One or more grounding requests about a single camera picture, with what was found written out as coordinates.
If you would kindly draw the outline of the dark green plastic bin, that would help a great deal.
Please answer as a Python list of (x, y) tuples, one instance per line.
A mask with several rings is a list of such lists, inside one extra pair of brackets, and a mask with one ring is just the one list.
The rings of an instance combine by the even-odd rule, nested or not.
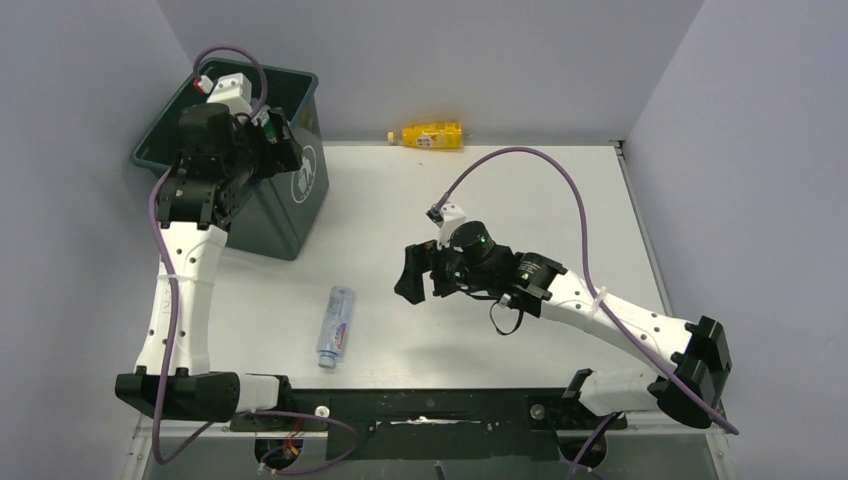
[[(302, 168), (281, 173), (250, 187), (246, 203), (235, 217), (226, 246), (231, 249), (292, 261), (307, 242), (330, 186), (322, 134), (314, 100), (316, 75), (265, 65), (269, 83), (267, 104), (281, 109), (293, 136), (302, 146)], [(161, 105), (139, 143), (129, 155), (138, 168), (162, 175), (179, 147), (180, 111), (206, 96), (186, 77)]]

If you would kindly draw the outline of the purple label Ganten bottle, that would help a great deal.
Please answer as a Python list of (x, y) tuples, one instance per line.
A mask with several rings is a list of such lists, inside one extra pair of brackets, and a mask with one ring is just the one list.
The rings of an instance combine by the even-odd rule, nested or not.
[(355, 301), (352, 289), (342, 286), (331, 289), (316, 346), (317, 365), (320, 368), (334, 369), (343, 355)]

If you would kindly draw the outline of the green cap water bottle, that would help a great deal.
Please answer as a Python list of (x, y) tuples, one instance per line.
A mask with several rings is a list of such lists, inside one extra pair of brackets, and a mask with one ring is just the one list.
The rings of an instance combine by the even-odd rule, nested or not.
[(271, 120), (269, 109), (263, 107), (254, 119), (254, 123), (262, 129), (266, 141), (270, 144), (278, 142), (278, 136), (274, 129), (273, 121)]

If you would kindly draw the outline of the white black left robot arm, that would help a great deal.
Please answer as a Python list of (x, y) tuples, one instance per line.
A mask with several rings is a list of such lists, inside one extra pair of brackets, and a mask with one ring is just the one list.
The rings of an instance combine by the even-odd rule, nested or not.
[(284, 376), (214, 371), (208, 349), (219, 260), (249, 187), (302, 166), (301, 147), (278, 108), (254, 117), (219, 103), (185, 108), (178, 148), (152, 193), (160, 267), (147, 336), (118, 399), (151, 419), (227, 422), (271, 410)]

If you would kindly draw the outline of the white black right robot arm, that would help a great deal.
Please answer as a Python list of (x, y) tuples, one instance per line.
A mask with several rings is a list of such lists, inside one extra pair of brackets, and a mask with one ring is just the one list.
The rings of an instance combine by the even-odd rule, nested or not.
[(627, 352), (642, 367), (613, 373), (585, 368), (563, 394), (562, 411), (585, 427), (618, 412), (659, 411), (688, 427), (731, 428), (719, 413), (732, 362), (723, 326), (665, 316), (601, 291), (562, 264), (496, 243), (480, 221), (465, 222), (446, 244), (406, 247), (394, 291), (411, 304), (463, 293), (576, 328)]

